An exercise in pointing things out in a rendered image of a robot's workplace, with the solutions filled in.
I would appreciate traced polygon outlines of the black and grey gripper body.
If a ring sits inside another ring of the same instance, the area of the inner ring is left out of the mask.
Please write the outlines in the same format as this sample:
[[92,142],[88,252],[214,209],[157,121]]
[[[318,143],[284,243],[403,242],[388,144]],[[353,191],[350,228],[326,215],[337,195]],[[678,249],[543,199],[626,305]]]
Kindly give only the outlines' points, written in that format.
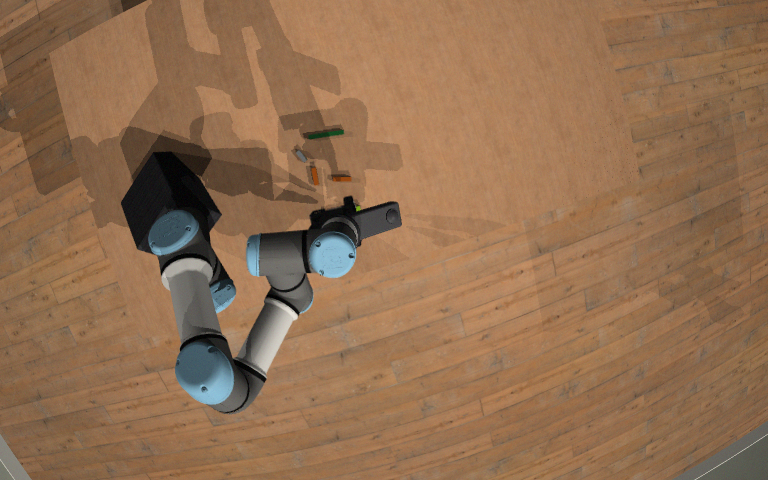
[[[357,232],[358,232],[357,247],[358,247],[360,245],[360,242],[362,242],[362,240],[360,240],[360,236],[361,236],[360,228],[357,222],[353,218],[351,218],[348,215],[345,215],[355,211],[356,211],[355,204],[344,205],[342,206],[342,208],[337,208],[337,209],[332,209],[327,211],[325,211],[325,209],[315,210],[310,214],[311,226],[309,227],[309,229],[320,229],[322,228],[323,224],[326,221],[335,217],[346,218],[349,221],[351,221],[357,229]],[[336,213],[341,213],[341,214],[336,214]]]

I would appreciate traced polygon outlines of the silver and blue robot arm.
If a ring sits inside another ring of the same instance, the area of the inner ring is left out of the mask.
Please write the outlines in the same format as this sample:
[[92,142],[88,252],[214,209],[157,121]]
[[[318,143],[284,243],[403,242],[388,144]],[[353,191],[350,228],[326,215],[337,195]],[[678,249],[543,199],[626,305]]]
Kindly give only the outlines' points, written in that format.
[[[360,240],[402,226],[399,204],[393,201],[346,215],[357,222]],[[232,358],[217,313],[232,303],[236,288],[210,246],[207,220],[192,207],[160,217],[148,242],[158,257],[162,283],[171,292],[181,341],[175,366],[180,386],[220,413],[245,410],[262,389],[292,322],[313,303],[306,273],[343,276],[355,262],[357,241],[356,227],[342,217],[329,219],[321,229],[251,235],[248,270],[266,276],[272,289]]]

